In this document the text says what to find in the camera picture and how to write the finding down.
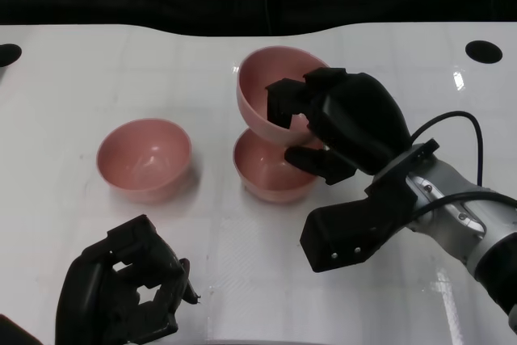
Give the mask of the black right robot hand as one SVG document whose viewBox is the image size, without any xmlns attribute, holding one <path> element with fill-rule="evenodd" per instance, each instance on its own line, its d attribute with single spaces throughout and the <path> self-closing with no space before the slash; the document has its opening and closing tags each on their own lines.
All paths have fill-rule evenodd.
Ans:
<svg viewBox="0 0 517 345">
<path fill-rule="evenodd" d="M 289 128 L 302 114 L 324 146 L 290 146 L 285 160 L 334 185 L 360 170 L 375 175 L 410 147 L 401 109 L 374 77 L 321 67 L 303 81 L 283 78 L 267 86 L 267 119 Z"/>
</svg>

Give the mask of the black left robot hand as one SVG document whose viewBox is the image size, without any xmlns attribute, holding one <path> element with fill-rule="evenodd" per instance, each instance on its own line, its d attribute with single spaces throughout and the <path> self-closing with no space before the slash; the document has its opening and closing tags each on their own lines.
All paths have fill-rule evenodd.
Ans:
<svg viewBox="0 0 517 345">
<path fill-rule="evenodd" d="M 178 330 L 182 302 L 200 297 L 146 215 L 108 231 L 70 265 L 57 306 L 57 344 L 146 344 Z"/>
</svg>

